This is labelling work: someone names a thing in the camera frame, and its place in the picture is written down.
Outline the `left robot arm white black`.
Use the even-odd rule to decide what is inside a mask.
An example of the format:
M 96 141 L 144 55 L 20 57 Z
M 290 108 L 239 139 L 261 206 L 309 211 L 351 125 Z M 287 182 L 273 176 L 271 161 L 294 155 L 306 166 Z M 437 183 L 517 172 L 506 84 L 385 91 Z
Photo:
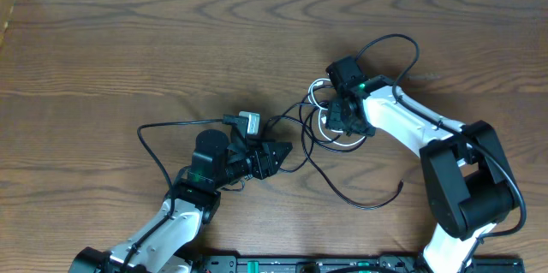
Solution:
M 196 137 L 191 165 L 166 193 L 158 213 L 127 241 L 108 251 L 91 247 L 74 258 L 70 272 L 189 272 L 176 252 L 194 240 L 220 206 L 221 189 L 244 178 L 275 175 L 293 146 L 289 142 L 229 137 L 208 129 Z

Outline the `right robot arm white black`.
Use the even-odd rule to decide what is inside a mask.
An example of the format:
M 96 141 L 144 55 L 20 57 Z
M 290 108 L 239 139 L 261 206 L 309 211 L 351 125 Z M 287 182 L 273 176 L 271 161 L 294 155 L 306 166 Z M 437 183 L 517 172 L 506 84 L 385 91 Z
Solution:
M 447 119 L 413 99 L 389 78 L 368 78 L 351 56 L 326 73 L 337 97 L 324 125 L 347 135 L 383 130 L 420 159 L 432 239 L 415 262 L 419 272 L 522 272 L 520 259 L 475 258 L 485 238 L 524 199 L 493 127 Z

